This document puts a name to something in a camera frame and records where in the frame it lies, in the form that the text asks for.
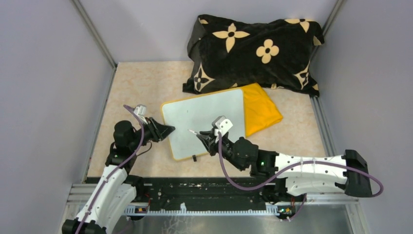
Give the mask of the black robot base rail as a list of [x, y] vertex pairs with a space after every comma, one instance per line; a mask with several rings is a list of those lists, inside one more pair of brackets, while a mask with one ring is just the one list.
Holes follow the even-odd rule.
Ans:
[[312, 193], [292, 197], [278, 192], [270, 183], [255, 191], [242, 191], [220, 177], [141, 178], [129, 176], [124, 182], [136, 189], [126, 206], [128, 216], [161, 215], [278, 215], [283, 208], [297, 210], [306, 205], [356, 204], [357, 198], [342, 193]]

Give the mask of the yellow framed whiteboard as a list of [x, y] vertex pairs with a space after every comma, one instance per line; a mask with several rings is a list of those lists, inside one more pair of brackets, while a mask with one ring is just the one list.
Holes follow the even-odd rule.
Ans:
[[240, 88], [166, 102], [161, 112], [164, 124], [175, 127], [168, 139], [172, 157], [177, 161], [207, 153], [193, 132], [211, 130], [212, 122], [219, 116], [233, 123], [228, 134], [231, 141], [246, 136], [244, 93]]

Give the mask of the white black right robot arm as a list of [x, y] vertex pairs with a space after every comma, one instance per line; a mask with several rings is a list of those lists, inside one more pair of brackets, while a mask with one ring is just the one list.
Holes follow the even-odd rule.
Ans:
[[[244, 191], [260, 189], [269, 182], [278, 182], [275, 197], [287, 201], [291, 196], [307, 193], [343, 192], [352, 197], [374, 197], [372, 176], [368, 173], [367, 161], [356, 150], [330, 157], [291, 156], [276, 151], [259, 149], [244, 137], [232, 142], [228, 135], [217, 129], [196, 133], [211, 156], [218, 155], [225, 177]], [[249, 170], [252, 177], [261, 177], [263, 182], [242, 187], [229, 177], [224, 161], [239, 171]]]

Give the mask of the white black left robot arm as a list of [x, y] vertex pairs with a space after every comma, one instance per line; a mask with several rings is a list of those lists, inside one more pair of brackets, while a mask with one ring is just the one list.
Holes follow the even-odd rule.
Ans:
[[105, 168], [90, 198], [74, 219], [62, 225], [64, 234], [111, 234], [126, 207], [145, 198], [142, 178], [130, 175], [138, 151], [147, 143], [166, 139], [175, 127], [151, 117], [139, 121], [135, 129], [130, 121], [115, 124], [110, 153]]

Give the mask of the red capped white marker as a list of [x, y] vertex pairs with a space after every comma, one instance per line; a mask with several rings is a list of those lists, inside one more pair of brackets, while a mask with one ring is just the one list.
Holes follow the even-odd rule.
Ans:
[[200, 135], [201, 134], [200, 132], [197, 132], [197, 131], [194, 131], [194, 130], [191, 130], [191, 129], [188, 129], [188, 131], [195, 134], [195, 135]]

